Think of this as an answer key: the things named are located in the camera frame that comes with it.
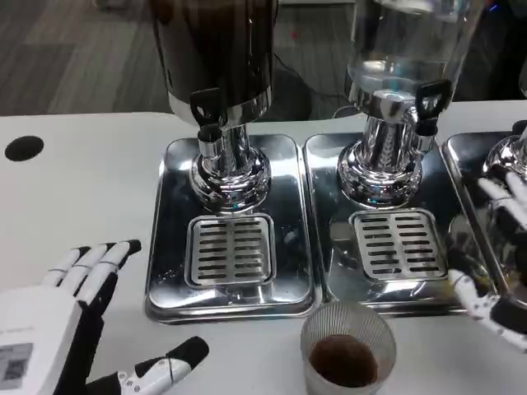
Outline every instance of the label on robot hand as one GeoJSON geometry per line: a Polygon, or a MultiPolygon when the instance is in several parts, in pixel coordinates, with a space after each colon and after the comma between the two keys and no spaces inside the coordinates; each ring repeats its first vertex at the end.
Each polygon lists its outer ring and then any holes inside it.
{"type": "Polygon", "coordinates": [[[31,343],[0,347],[0,391],[21,387],[32,351],[31,343]]]}

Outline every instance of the cable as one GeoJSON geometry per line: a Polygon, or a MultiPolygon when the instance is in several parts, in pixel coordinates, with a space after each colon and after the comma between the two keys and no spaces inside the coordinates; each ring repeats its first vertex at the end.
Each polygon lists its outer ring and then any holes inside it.
{"type": "Polygon", "coordinates": [[[317,90],[313,89],[311,86],[307,85],[305,83],[305,80],[304,78],[302,78],[302,76],[300,75],[300,73],[295,70],[294,68],[292,67],[289,67],[287,66],[283,60],[280,59],[280,57],[276,54],[274,54],[274,57],[278,60],[278,62],[280,63],[280,65],[285,68],[286,70],[288,70],[289,72],[292,72],[293,74],[295,74],[298,78],[300,78],[302,80],[302,82],[304,82],[305,86],[307,86],[307,89],[315,94],[315,95],[318,95],[318,96],[322,96],[322,97],[331,97],[331,98],[339,98],[339,99],[344,99],[347,101],[347,97],[344,96],[344,95],[340,95],[340,94],[331,94],[331,93],[324,93],[324,92],[318,92],[317,90]]]}

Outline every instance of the black circle hole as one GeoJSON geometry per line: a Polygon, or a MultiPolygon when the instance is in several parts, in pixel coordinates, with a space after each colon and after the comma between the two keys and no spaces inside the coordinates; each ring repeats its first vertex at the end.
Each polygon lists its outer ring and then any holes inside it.
{"type": "Polygon", "coordinates": [[[13,162],[33,159],[44,149],[44,140],[37,136],[18,137],[10,142],[4,155],[13,162]]]}

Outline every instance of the brown liquid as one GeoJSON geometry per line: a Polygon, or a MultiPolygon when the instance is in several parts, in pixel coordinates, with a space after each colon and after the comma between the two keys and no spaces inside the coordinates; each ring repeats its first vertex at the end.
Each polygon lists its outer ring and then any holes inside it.
{"type": "Polygon", "coordinates": [[[227,106],[271,84],[276,0],[149,0],[166,85],[177,99],[219,87],[227,106]]]}
{"type": "Polygon", "coordinates": [[[365,387],[377,380],[375,357],[353,336],[322,339],[311,352],[310,363],[322,377],[342,387],[365,387]]]}

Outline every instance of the metal slotted grate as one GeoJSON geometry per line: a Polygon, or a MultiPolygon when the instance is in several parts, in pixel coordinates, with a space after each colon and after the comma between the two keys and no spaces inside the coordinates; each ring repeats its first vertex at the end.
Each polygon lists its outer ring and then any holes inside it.
{"type": "Polygon", "coordinates": [[[359,211],[350,217],[364,272],[376,280],[446,274],[432,215],[426,210],[359,211]]]}
{"type": "Polygon", "coordinates": [[[273,274],[266,216],[199,217],[189,227],[188,278],[195,286],[260,283],[273,274]]]}

